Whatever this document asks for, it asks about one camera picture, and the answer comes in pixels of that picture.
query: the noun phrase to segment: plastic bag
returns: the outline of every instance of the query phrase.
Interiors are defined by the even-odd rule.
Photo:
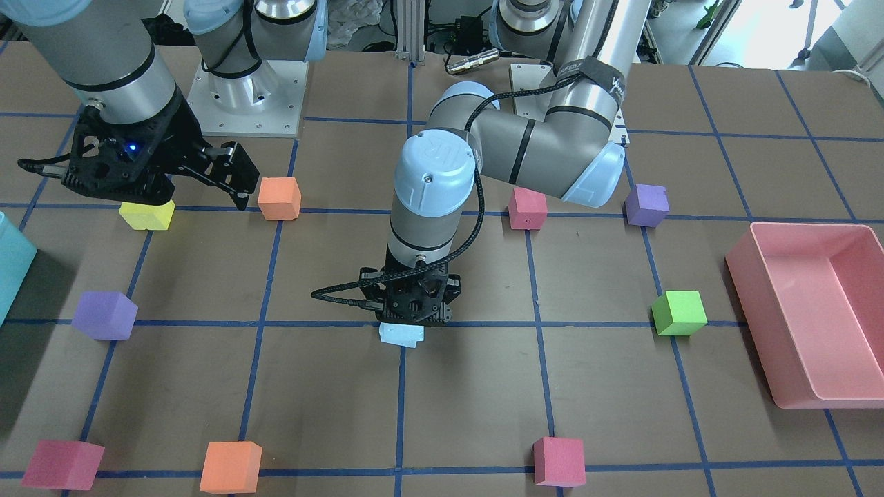
[[[328,0],[329,50],[340,50],[350,43],[360,27],[380,23],[382,0]]]

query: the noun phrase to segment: light blue cube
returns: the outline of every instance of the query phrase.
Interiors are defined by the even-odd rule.
[[[0,324],[36,255],[37,247],[0,212]]]
[[[417,342],[423,341],[423,326],[381,323],[379,332],[381,341],[390,345],[415,348]]]

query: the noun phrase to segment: teal box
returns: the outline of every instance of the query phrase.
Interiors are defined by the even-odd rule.
[[[0,324],[36,255],[37,247],[0,212]]]

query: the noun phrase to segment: grid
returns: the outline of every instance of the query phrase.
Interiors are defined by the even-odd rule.
[[[0,46],[0,55],[3,54],[8,43],[5,43],[3,46]],[[704,96],[704,92],[700,87],[700,83],[697,80],[697,76],[693,68],[689,67],[690,77],[693,81],[695,90],[697,91],[697,95],[703,105],[703,109],[706,117],[709,120],[709,125],[712,129],[711,133],[707,132],[684,132],[684,131],[667,131],[667,130],[648,130],[648,129],[630,129],[629,131],[632,134],[680,134],[680,135],[694,135],[694,136],[709,136],[714,137],[716,142],[720,148],[720,152],[722,157],[727,164],[728,172],[734,182],[734,186],[736,191],[740,197],[740,201],[745,209],[745,216],[703,216],[703,215],[672,215],[670,218],[674,219],[683,219],[683,220],[709,220],[709,221],[783,221],[783,222],[813,222],[813,223],[842,223],[842,222],[850,222],[850,223],[865,223],[865,224],[884,224],[884,219],[865,219],[865,218],[857,218],[855,216],[854,211],[851,209],[848,199],[843,193],[841,187],[839,186],[829,164],[827,163],[822,151],[819,148],[819,141],[866,141],[866,142],[882,142],[884,138],[841,138],[835,136],[815,136],[812,134],[811,129],[808,127],[807,123],[802,116],[802,112],[798,109],[793,96],[789,93],[789,89],[783,81],[783,78],[779,73],[776,73],[777,80],[781,85],[782,91],[785,93],[786,97],[789,99],[789,103],[791,104],[797,118],[801,122],[802,127],[805,130],[805,135],[767,135],[767,134],[725,134],[720,133],[718,127],[716,126],[715,120],[713,119],[713,114],[710,111],[709,105]],[[424,121],[418,121],[413,119],[414,112],[414,87],[415,87],[415,68],[410,66],[408,68],[408,114],[407,118],[404,120],[401,119],[356,119],[356,118],[329,118],[329,117],[310,117],[307,116],[304,118],[305,121],[317,121],[317,122],[347,122],[347,123],[363,123],[363,124],[396,124],[396,125],[404,125],[407,129],[407,136],[410,136],[413,133],[413,126],[422,126],[426,123]],[[41,113],[23,113],[23,112],[0,112],[0,118],[2,117],[41,117],[41,118],[52,118],[52,119],[70,119],[71,124],[68,128],[67,134],[64,139],[61,141],[57,149],[57,153],[60,154],[62,149],[65,147],[66,143],[69,141],[70,136],[72,134],[73,126],[76,122],[76,115],[70,114],[41,114]],[[745,195],[743,193],[743,188],[741,187],[740,180],[737,178],[737,173],[735,171],[734,166],[731,164],[731,160],[728,156],[728,150],[726,148],[725,142],[722,138],[725,137],[735,137],[735,138],[763,138],[763,139],[775,139],[775,140],[797,140],[797,141],[809,141],[817,155],[819,156],[820,165],[825,169],[827,177],[831,180],[834,188],[836,189],[841,201],[843,202],[844,208],[849,213],[848,218],[769,218],[769,217],[757,217],[754,216],[750,210],[749,203],[747,202]],[[298,145],[299,143],[295,141],[292,146],[291,156],[289,160],[288,166],[288,176],[292,176],[295,172],[295,163],[296,157],[298,154]],[[633,187],[635,185],[635,181],[633,178],[633,173],[629,166],[629,162],[626,164],[625,168],[626,178],[629,182],[629,186]],[[27,223],[33,214],[34,210],[67,210],[67,209],[82,209],[82,210],[112,210],[116,209],[116,206],[109,204],[100,204],[100,203],[83,203],[83,204],[67,204],[67,203],[40,203],[40,198],[43,193],[44,187],[47,183],[47,180],[44,179],[41,181],[39,186],[37,187],[34,195],[29,203],[0,203],[0,207],[7,208],[21,208],[26,209],[25,215],[22,218],[22,221],[19,225],[19,229],[25,231],[27,233]],[[233,207],[225,207],[225,206],[204,206],[204,205],[184,205],[179,206],[178,210],[183,211],[230,211],[233,212],[235,209]],[[247,211],[256,212],[256,208],[248,208]],[[367,216],[386,216],[389,214],[389,210],[382,209],[318,209],[318,208],[305,208],[302,212],[307,214],[356,214],[356,215],[367,215]],[[506,217],[507,213],[504,211],[491,211],[486,213],[492,217]],[[475,216],[475,211],[466,211],[464,213],[465,216],[471,217]],[[579,212],[579,213],[568,213],[568,212],[551,212],[550,216],[553,218],[623,218],[622,214],[610,213],[610,212]],[[239,429],[239,440],[245,440],[248,432],[248,424],[250,413],[252,409],[253,396],[255,393],[255,382],[257,375],[261,371],[261,359],[262,359],[262,349],[263,349],[263,337],[264,330],[267,327],[283,327],[283,328],[308,328],[308,327],[352,327],[352,326],[363,326],[363,325],[376,325],[377,323],[371,320],[367,321],[316,321],[316,320],[305,320],[305,321],[284,321],[284,320],[269,320],[268,316],[268,307],[271,301],[271,294],[273,291],[273,282],[275,271],[277,269],[277,260],[279,253],[279,245],[280,240],[283,234],[283,226],[284,223],[282,221],[278,221],[276,224],[276,229],[273,237],[271,254],[270,254],[270,263],[267,267],[267,282],[266,286],[263,290],[263,298],[261,300],[260,313],[259,317],[256,321],[234,321],[234,320],[147,320],[140,319],[136,321],[136,325],[138,326],[212,326],[212,327],[247,327],[255,329],[255,341],[254,341],[254,354],[251,362],[251,367],[249,368],[249,377],[248,377],[248,388],[246,391],[245,399],[243,400],[243,409],[242,416],[240,422]],[[644,242],[644,250],[647,255],[647,263],[648,270],[651,273],[653,283],[655,286],[655,290],[657,295],[662,294],[663,287],[661,285],[660,275],[658,271],[657,262],[654,257],[653,249],[652,249],[652,241],[651,237],[648,234],[646,228],[641,228],[642,239]],[[127,296],[132,297],[135,289],[138,285],[139,277],[141,276],[141,270],[144,265],[145,259],[150,250],[151,242],[153,240],[153,233],[148,232],[144,238],[144,242],[141,246],[141,252],[139,254],[138,260],[134,266],[134,271],[127,289]],[[577,327],[577,328],[651,328],[652,323],[650,321],[546,321],[543,320],[541,316],[541,307],[540,307],[540,296],[538,291],[537,284],[537,271],[535,268],[535,256],[534,256],[534,247],[532,242],[532,235],[529,232],[525,232],[524,235],[524,243],[525,243],[525,255],[527,257],[528,262],[528,272],[530,279],[530,291],[531,297],[533,300],[533,320],[525,321],[525,320],[514,320],[514,321],[457,321],[452,322],[450,326],[457,327],[525,327],[525,328],[533,328],[536,331],[537,335],[537,354],[538,361],[540,364],[539,372],[541,377],[541,385],[543,389],[543,397],[544,397],[544,405],[545,405],[545,416],[547,422],[547,431],[550,436],[556,435],[556,424],[555,418],[553,414],[553,396],[551,394],[550,387],[550,379],[547,371],[546,364],[546,352],[545,352],[545,339],[544,339],[544,329],[548,328],[557,328],[557,327]],[[57,325],[69,325],[71,323],[70,319],[39,319],[39,318],[12,318],[8,319],[7,323],[14,325],[42,325],[47,323],[54,323]],[[710,326],[718,326],[718,327],[735,327],[735,326],[745,326],[745,323],[740,321],[711,321]],[[850,482],[853,486],[853,489],[857,496],[863,495],[863,491],[860,487],[859,481],[857,480],[857,476],[855,474],[855,467],[881,467],[884,466],[884,459],[856,459],[850,458],[847,454],[847,450],[845,449],[842,438],[839,434],[838,426],[831,414],[831,412],[826,409],[825,417],[828,423],[828,426],[831,430],[832,437],[834,442],[838,448],[840,453],[839,459],[795,459],[795,460],[775,460],[775,461],[765,461],[765,460],[752,460],[752,461],[728,461],[728,462],[711,462],[707,457],[703,434],[700,430],[700,423],[697,419],[697,412],[695,409],[693,397],[691,395],[690,390],[690,378],[685,370],[683,361],[682,361],[682,353],[680,351],[680,341],[675,337],[669,338],[669,344],[672,349],[673,359],[678,371],[679,381],[682,386],[684,401],[687,406],[688,413],[690,415],[690,423],[694,432],[694,436],[696,438],[697,443],[697,451],[700,456],[699,463],[638,463],[638,464],[589,464],[586,466],[586,471],[589,473],[607,473],[607,472],[644,472],[644,471],[687,471],[687,470],[701,470],[705,476],[705,482],[708,487],[708,493],[711,496],[717,495],[716,486],[713,477],[714,470],[748,470],[748,469],[764,469],[764,468],[821,468],[821,467],[834,467],[834,468],[843,468],[846,470],[850,477]],[[82,432],[80,435],[81,440],[86,440],[91,430],[91,426],[95,417],[95,412],[98,408],[98,405],[102,399],[103,389],[105,385],[105,380],[108,377],[109,370],[111,368],[111,364],[114,359],[115,351],[117,348],[117,342],[114,340],[110,343],[108,347],[106,356],[103,361],[103,366],[101,368],[101,372],[99,374],[99,378],[95,385],[95,392],[92,397],[92,401],[89,406],[89,410],[86,417],[86,422],[83,425]],[[405,348],[400,349],[399,355],[399,369],[398,369],[398,386],[397,386],[397,407],[396,407],[396,442],[395,442],[395,463],[393,467],[387,468],[315,468],[315,469],[299,469],[299,468],[291,468],[291,469],[264,469],[261,470],[262,478],[282,478],[282,477],[393,477],[394,486],[393,486],[393,495],[399,497],[402,495],[402,479],[404,476],[412,476],[412,475],[487,475],[487,474],[530,474],[533,472],[533,467],[531,466],[484,466],[484,467],[474,467],[474,466],[444,466],[444,467],[422,467],[422,468],[411,468],[403,466],[403,450],[404,450],[404,439],[405,439],[405,419],[406,419],[406,394],[408,392],[406,385],[406,373],[408,368],[408,357],[407,350]],[[102,470],[99,471],[99,478],[198,478],[200,477],[201,472],[198,470]],[[0,479],[20,479],[22,478],[23,473],[21,471],[0,471]],[[559,488],[557,489],[557,494],[562,495],[563,492]]]

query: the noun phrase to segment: yellow cube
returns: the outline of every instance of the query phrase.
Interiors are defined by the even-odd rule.
[[[165,205],[123,202],[119,206],[119,215],[133,230],[165,231],[169,229],[171,215],[174,212],[175,202],[171,200]]]

